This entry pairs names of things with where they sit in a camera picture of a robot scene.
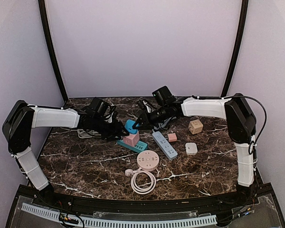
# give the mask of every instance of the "blue power strip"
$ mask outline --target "blue power strip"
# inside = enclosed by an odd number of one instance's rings
[[[124,147],[126,147],[132,151],[137,152],[137,153],[143,152],[148,148],[148,144],[146,144],[145,142],[142,142],[142,141],[138,141],[138,143],[134,147],[130,146],[128,144],[125,144],[122,140],[117,140],[117,144],[124,146]]]

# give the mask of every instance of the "round power strip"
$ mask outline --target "round power strip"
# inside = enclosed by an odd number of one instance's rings
[[[151,172],[158,167],[160,158],[154,151],[143,151],[137,156],[138,167]]]

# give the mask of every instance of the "small pink block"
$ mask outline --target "small pink block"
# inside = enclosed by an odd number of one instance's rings
[[[129,146],[136,146],[139,141],[139,132],[136,134],[130,134],[129,136],[123,137],[123,142]]]
[[[168,134],[168,141],[169,142],[176,142],[177,141],[176,134],[175,133]]]

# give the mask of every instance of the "power socket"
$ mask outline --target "power socket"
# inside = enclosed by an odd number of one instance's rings
[[[177,157],[177,152],[165,139],[161,132],[154,132],[152,137],[170,161]]]

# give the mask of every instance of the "white wall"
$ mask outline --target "white wall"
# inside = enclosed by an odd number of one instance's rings
[[[47,1],[70,97],[220,95],[241,0]]]
[[[13,158],[1,128],[15,102],[63,104],[46,47],[37,0],[0,0],[0,228],[18,185],[25,178]],[[48,129],[32,131],[37,155]]]
[[[258,143],[258,167],[271,182],[285,218],[285,0],[249,1],[243,43],[230,95],[259,99],[268,124]],[[263,113],[257,105],[258,129]]]

